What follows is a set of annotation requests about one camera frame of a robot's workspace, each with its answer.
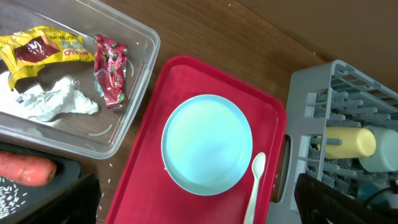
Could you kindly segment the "orange carrot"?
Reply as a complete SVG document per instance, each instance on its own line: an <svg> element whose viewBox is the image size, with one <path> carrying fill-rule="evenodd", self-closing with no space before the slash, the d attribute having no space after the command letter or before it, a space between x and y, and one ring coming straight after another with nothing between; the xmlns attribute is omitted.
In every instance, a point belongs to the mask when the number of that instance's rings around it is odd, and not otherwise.
<svg viewBox="0 0 398 224"><path fill-rule="evenodd" d="M1 177L18 184L39 187L54 177L57 166L50 159L1 151Z"/></svg>

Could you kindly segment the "yellow sauce wrapper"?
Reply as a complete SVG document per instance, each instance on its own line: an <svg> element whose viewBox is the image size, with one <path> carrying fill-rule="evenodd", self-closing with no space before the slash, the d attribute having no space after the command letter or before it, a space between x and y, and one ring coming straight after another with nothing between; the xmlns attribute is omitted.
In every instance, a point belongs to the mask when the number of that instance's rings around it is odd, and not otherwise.
<svg viewBox="0 0 398 224"><path fill-rule="evenodd" d="M49 26L2 35L1 58L11 73L7 78L10 90L18 80L36 77L46 64L95 59L82 36Z"/></svg>

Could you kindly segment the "large white tissue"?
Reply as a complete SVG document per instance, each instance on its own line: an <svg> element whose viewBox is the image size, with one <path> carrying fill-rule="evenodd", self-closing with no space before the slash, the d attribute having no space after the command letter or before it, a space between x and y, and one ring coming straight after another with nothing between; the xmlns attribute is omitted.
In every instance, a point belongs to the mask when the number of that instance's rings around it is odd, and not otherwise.
<svg viewBox="0 0 398 224"><path fill-rule="evenodd" d="M1 112L13 116L21 116L21 106L16 101L19 97L18 92L11 91L8 85L10 72L5 71L1 74Z"/></svg>

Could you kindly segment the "small white tissue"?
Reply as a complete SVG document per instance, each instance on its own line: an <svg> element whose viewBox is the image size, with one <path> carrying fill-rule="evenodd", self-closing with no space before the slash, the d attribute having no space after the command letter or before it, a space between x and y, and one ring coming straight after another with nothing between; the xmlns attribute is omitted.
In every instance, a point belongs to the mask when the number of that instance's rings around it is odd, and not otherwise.
<svg viewBox="0 0 398 224"><path fill-rule="evenodd" d="M51 121L60 113L94 114L99 111L98 104L75 88L70 77L63 77L49 91L36 84L21 93L16 101L26 118L41 122Z"/></svg>

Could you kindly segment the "light blue plate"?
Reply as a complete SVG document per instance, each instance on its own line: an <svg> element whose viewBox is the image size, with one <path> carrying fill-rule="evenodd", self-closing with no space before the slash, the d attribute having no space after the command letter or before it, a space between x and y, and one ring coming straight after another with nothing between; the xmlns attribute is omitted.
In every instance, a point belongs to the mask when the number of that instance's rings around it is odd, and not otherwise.
<svg viewBox="0 0 398 224"><path fill-rule="evenodd" d="M164 167L191 194L221 194L247 171L253 151L252 131L244 113L218 95L197 95L178 105L161 138Z"/></svg>

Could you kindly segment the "yellow plastic cup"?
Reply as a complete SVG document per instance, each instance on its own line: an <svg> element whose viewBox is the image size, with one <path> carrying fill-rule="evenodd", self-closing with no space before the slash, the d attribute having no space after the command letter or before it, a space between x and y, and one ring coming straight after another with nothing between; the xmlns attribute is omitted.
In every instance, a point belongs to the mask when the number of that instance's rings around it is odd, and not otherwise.
<svg viewBox="0 0 398 224"><path fill-rule="evenodd" d="M327 127L328 138L340 139L342 144L327 144L327 159L352 159L372 156L376 150L376 139L366 128Z"/></svg>

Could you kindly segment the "light blue rice bowl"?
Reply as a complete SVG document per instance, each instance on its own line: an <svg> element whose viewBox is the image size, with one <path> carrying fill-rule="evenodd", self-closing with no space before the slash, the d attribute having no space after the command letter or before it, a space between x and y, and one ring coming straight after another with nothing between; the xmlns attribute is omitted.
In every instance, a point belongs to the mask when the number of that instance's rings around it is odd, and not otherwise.
<svg viewBox="0 0 398 224"><path fill-rule="evenodd" d="M387 185L381 185L374 182L363 182L358 187L357 198L360 202L365 202L372 195L386 188L388 188ZM371 207L397 208L397 194L394 194L392 190L387 190L372 199L369 205Z"/></svg>

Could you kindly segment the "white plastic spoon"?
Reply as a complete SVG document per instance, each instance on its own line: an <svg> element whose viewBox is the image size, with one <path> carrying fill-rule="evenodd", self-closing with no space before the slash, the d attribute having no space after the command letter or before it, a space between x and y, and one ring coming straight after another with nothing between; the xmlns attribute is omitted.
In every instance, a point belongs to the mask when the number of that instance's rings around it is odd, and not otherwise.
<svg viewBox="0 0 398 224"><path fill-rule="evenodd" d="M264 173L265 165L266 165L266 154L264 152L260 152L255 156L251 166L254 182L248 206L246 209L246 213L244 216L243 224L253 224L254 222L259 182Z"/></svg>

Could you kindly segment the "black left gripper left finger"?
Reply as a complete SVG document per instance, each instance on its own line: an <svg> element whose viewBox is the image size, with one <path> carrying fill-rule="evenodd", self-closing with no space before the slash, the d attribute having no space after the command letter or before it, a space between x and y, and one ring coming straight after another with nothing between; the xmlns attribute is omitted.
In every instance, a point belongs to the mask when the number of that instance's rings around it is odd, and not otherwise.
<svg viewBox="0 0 398 224"><path fill-rule="evenodd" d="M96 174L87 174L69 186L1 220L3 224L96 223L101 199Z"/></svg>

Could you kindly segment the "white rice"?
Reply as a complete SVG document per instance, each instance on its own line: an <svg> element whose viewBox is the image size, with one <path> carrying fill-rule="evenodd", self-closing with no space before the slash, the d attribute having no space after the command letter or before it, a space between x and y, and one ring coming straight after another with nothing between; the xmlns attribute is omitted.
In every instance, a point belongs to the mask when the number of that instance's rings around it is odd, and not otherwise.
<svg viewBox="0 0 398 224"><path fill-rule="evenodd" d="M27 192L20 191L12 180L1 177L1 219L18 212L26 204Z"/></svg>

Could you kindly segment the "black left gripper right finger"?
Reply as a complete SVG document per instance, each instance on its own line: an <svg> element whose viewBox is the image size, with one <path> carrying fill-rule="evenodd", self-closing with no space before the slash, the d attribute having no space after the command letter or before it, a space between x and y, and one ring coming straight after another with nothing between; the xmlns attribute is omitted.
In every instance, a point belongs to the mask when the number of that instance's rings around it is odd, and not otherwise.
<svg viewBox="0 0 398 224"><path fill-rule="evenodd" d="M397 224L396 208L369 205L372 199L387 190L396 194L397 184L392 180L388 188L359 203L307 174L300 174L294 197L303 224Z"/></svg>

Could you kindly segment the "red snack wrapper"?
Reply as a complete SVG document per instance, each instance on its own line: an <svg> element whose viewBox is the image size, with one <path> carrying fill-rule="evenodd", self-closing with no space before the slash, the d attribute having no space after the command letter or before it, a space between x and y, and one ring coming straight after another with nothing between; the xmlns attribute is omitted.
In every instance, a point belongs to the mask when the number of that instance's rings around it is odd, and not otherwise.
<svg viewBox="0 0 398 224"><path fill-rule="evenodd" d="M119 110L125 100L127 45L99 34L95 43L95 90L107 109Z"/></svg>

